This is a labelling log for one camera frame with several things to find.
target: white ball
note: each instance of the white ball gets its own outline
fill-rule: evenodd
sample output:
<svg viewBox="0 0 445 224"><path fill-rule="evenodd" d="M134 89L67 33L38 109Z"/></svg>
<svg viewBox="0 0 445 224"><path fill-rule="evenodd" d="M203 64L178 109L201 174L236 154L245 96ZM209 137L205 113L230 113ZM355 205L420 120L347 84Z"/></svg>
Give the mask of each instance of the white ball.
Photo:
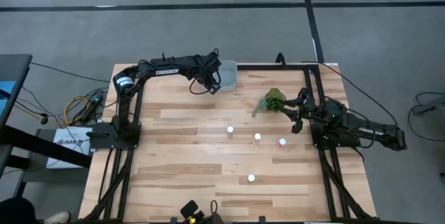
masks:
<svg viewBox="0 0 445 224"><path fill-rule="evenodd" d="M249 180L249 182L255 181L255 175L249 175L248 180Z"/></svg>

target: person's foot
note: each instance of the person's foot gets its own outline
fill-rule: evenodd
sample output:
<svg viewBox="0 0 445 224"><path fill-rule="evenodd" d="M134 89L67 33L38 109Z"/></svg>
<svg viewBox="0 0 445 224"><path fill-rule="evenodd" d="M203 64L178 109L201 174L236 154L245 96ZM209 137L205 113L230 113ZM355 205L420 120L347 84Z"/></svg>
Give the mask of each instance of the person's foot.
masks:
<svg viewBox="0 0 445 224"><path fill-rule="evenodd" d="M56 224L56 223L63 224L63 223L68 223L70 219L71 219L71 214L68 211L62 211L44 220L44 224Z"/></svg>

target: electrical wire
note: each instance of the electrical wire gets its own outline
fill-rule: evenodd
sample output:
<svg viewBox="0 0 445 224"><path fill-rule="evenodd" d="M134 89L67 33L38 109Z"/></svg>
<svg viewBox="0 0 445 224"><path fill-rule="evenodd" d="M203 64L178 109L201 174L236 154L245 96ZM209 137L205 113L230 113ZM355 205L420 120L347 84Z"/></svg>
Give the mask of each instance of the electrical wire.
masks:
<svg viewBox="0 0 445 224"><path fill-rule="evenodd" d="M77 113L77 115L78 115L77 117L75 116L74 119L68 120L67 109L71 106L71 104L73 104L77 100L83 100L86 103L84 109L82 109L81 112L83 112L84 110L88 110L91 107L90 100L85 97L78 96L78 97L75 97L71 102L68 102L67 106L65 107L65 110L63 111L65 125L67 125L67 126L72 125L73 123L79 121L82 118L82 113L80 115L78 115L79 113Z"/></svg>
<svg viewBox="0 0 445 224"><path fill-rule="evenodd" d="M392 120L394 121L394 124L396 126L398 126L397 120L395 119L395 117L383 106L381 105L379 102L377 102L374 98L372 98L370 95L368 95L366 92L364 92L362 89L360 89L359 87L357 87L352 81L350 81L348 78L346 78L344 75L340 74L339 72L337 72L335 69L331 68L330 66L324 64L324 63L319 63L316 61L303 61L303 63L316 63L316 64L321 64L324 65L325 67L329 68L330 70L332 70L333 72L335 72L336 74L338 74L339 76L341 76L343 79L345 79L349 84L351 84L354 88L356 88L358 91L360 91L363 95L366 95L370 100L372 100L374 103L376 103L381 109L383 109L383 111L385 111L389 117L392 118Z"/></svg>
<svg viewBox="0 0 445 224"><path fill-rule="evenodd" d="M73 74L73 73L71 73L71 72L67 72L67 71L59 70L59 69L57 69L57 68L49 67L49 66L47 66L47 65L43 65L43 64L39 64L39 63L31 62L31 64L34 64L34 65L37 65L37 66L40 66L40 67L46 67L46 68L49 68L50 70L55 70L55 71L62 72L62 73L64 73L64 74L69 74L69 75L72 75L72 76L75 76L75 77L84 78L84 79L89 79L89 80L91 80L91 81L99 81L99 82L110 83L110 81L106 81L106 80L102 80L102 79L96 79L96 78L91 78L91 77L85 77L85 76L80 75L80 74Z"/></svg>
<svg viewBox="0 0 445 224"><path fill-rule="evenodd" d="M422 106L422 105L416 105L416 106L413 106L413 107L410 109L410 111L408 111L408 116L407 116L407 119L408 119L408 126L410 127L412 133L415 134L417 137L422 138L423 140L434 141L434 142L445 142L445 139L444 139L444 140L440 140L440 139L434 139L434 138L427 138L427 137L425 137L425 136L421 136L420 134L418 134L417 132L415 132L415 130L414 130L414 128L412 127L412 124L411 124L411 117L410 117L410 116L411 116L411 113L414 114L414 109L415 109L416 107L418 107L418 106Z"/></svg>
<svg viewBox="0 0 445 224"><path fill-rule="evenodd" d="M417 101L417 105L415 105L415 106L413 106L409 111L408 111L408 115L407 115L407 121L408 121L408 126L410 127L410 129L411 129L411 131L412 131L412 133L413 134L415 134L417 137L419 137L419 138L422 138L423 140L427 140L427 141L434 141L434 142L445 142L445 139L444 140L441 140L441 139L435 139L435 138L427 138L427 137L425 137L425 136L422 136L422 135L420 135L420 134L418 134L415 130L414 130L414 128L412 127L412 124L411 124L411 113L412 114L414 114L414 109L416 108L416 107L418 107L418 106L423 106L423 104L420 102L420 100L419 100L419 98L420 98L420 96L422 96L422 95L445 95L445 93L443 93L443 92L422 92L422 93L419 93L419 94L417 94L416 95L416 101Z"/></svg>
<svg viewBox="0 0 445 224"><path fill-rule="evenodd" d="M21 102L26 102L26 103L28 103L30 106L34 107L34 108L37 109L37 110L43 111L43 109L42 109L41 107L34 105L34 104L31 103L30 101L27 101L27 100L22 99L22 98L20 98L20 97L18 97L17 99L18 99L19 101L21 101Z"/></svg>
<svg viewBox="0 0 445 224"><path fill-rule="evenodd" d="M26 89L24 86L22 86L22 89L31 94L31 96L34 98L34 100L37 102L37 104L39 104L39 106L43 109L43 111L49 113L49 111L39 102L39 100L37 99L37 97L34 95L33 92Z"/></svg>
<svg viewBox="0 0 445 224"><path fill-rule="evenodd" d="M356 151L356 152L362 157L362 161L363 161L363 163L364 163L364 157L363 157L363 154L362 154L357 148L355 148L355 147L350 147L350 148L352 148L354 151Z"/></svg>
<svg viewBox="0 0 445 224"><path fill-rule="evenodd" d="M210 212L211 212L212 214L218 212L218 203L216 202L216 200L212 200L212 201L210 202Z"/></svg>
<svg viewBox="0 0 445 224"><path fill-rule="evenodd" d="M416 101L417 101L417 103L419 103L419 105L423 105L423 104L419 101L419 98L420 98L420 96L422 96L422 95L445 95L445 93L443 93L443 92L422 92L422 93L419 93L419 94L416 95Z"/></svg>
<svg viewBox="0 0 445 224"><path fill-rule="evenodd" d="M23 109L23 108L21 108L21 107L18 106L18 105L14 105L14 107L17 108L17 109L19 109L19 110L21 110L21 111L23 111L25 114L31 116L32 118L36 118L37 120L41 120L41 118L35 116L34 114L28 112L26 109Z"/></svg>
<svg viewBox="0 0 445 224"><path fill-rule="evenodd" d="M362 113L357 112L356 110L352 110L352 109L346 109L346 110L347 110L347 111L350 111L350 112L353 112L353 113L355 113L355 114L357 114L357 115L362 116L363 119L365 119L365 121L366 121L366 123L361 124L361 125L357 128L357 130L355 130L354 138L357 138L358 131L360 131L360 129L361 129L362 127L365 127L365 126L370 126L370 127L371 127L371 129L373 130L373 139L371 140L371 143L369 143L369 145L367 145L367 146L361 146L361 145L360 145L360 147L361 147L361 148L370 148L370 147L372 147L372 145L374 145L375 137L377 136L377 134L375 133L375 129L374 129L374 126L371 124L371 121L370 121L365 115L363 115Z"/></svg>
<svg viewBox="0 0 445 224"><path fill-rule="evenodd" d="M214 49L213 52L216 53L216 54L219 53L218 49ZM210 87L212 87L215 83L213 82L213 75L208 71L208 69L207 69L206 66L205 66L205 63L206 63L206 59L207 59L207 58L208 58L208 56L206 56L206 58L205 58L204 60L201 61L201 62L202 62L202 63L201 63L201 67L200 67L200 69L197 71L197 73L198 73L198 76L199 76L199 77L202 76L203 74L206 74L208 80L212 81L212 82L211 82L211 85L210 85ZM216 83L216 85L219 85L219 84L221 84L221 76L220 76L219 71L216 71L216 75L218 75L218 82ZM193 95L203 95L203 94L208 93L208 92L210 91L210 88L208 88L206 91L201 92L201 93L193 92L193 91L192 91L192 86L193 86L193 84L195 83L195 81L196 81L196 78L194 78L194 80L193 80L192 83L190 84L190 87L188 87L188 89L190 90L190 93L192 93Z"/></svg>
<svg viewBox="0 0 445 224"><path fill-rule="evenodd" d="M104 95L104 91L103 90L108 90L108 88L97 88L97 89L94 89L94 90L91 90L88 94L86 94L84 97L87 97L87 96L94 96L94 95L97 95L98 93L102 93L102 95ZM81 103L81 101L78 101L76 104L74 104L72 107L70 107L68 110L67 110L67 112L69 112L69 111L71 111L72 109L74 109L77 105L79 105Z"/></svg>
<svg viewBox="0 0 445 224"><path fill-rule="evenodd" d="M28 110L28 111L30 111L30 112L36 114L36 115L40 115L40 116L42 116L42 117L47 116L46 113L38 113L38 112L36 112L36 111L34 111L34 110L29 109L27 106L23 105L21 102L17 102L17 101L16 101L15 103L19 104L20 106L23 106L26 110Z"/></svg>
<svg viewBox="0 0 445 224"><path fill-rule="evenodd" d="M116 104L116 102L118 102L118 101L112 102L111 104L108 104L108 105L103 106L103 107L104 107L104 108L107 108L107 107L109 107L109 106L112 106L112 105Z"/></svg>

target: black clamp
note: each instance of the black clamp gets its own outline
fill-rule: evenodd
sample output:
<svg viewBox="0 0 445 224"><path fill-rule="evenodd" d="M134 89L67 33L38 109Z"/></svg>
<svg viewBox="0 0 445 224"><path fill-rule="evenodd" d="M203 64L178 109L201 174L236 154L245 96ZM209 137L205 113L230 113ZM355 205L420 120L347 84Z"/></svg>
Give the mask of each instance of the black clamp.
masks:
<svg viewBox="0 0 445 224"><path fill-rule="evenodd" d="M259 219L259 224L266 224L266 217L265 216L260 216L258 217Z"/></svg>
<svg viewBox="0 0 445 224"><path fill-rule="evenodd" d="M282 53L278 53L277 58L275 59L275 63L281 63L281 66L284 67L286 65L286 59Z"/></svg>

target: wooden plank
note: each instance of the wooden plank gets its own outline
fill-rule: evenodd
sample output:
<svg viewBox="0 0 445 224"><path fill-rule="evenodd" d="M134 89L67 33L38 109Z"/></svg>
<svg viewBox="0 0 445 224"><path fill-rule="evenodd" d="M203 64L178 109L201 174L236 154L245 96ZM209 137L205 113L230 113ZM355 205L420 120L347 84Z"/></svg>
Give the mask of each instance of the wooden plank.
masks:
<svg viewBox="0 0 445 224"><path fill-rule="evenodd" d="M128 66L116 65L113 75ZM341 77L324 66L320 71L325 94L347 104ZM303 73L253 70L240 71L238 78L234 91L200 96L190 94L190 81L179 75L145 84L143 130L133 157L125 222L169 221L172 216L182 220L180 209L190 200L206 214L216 200L225 221L258 221L258 216L268 221L329 220L308 122L304 121L301 133L292 134L293 124L283 114L258 113L252 118L258 100L271 87L288 99L297 97L305 86ZM313 75L311 80L316 91ZM106 103L115 100L111 85ZM106 108L104 120L114 114L113 106ZM233 136L226 133L229 125L234 127ZM253 142L255 133L262 135L258 143ZM284 147L277 145L280 138L287 140ZM362 158L350 148L337 150L346 187L365 211L375 215ZM92 158L80 217L97 204L107 154L108 150L100 150ZM254 182L247 180L249 174L256 176ZM119 193L115 195L112 217L118 207Z"/></svg>

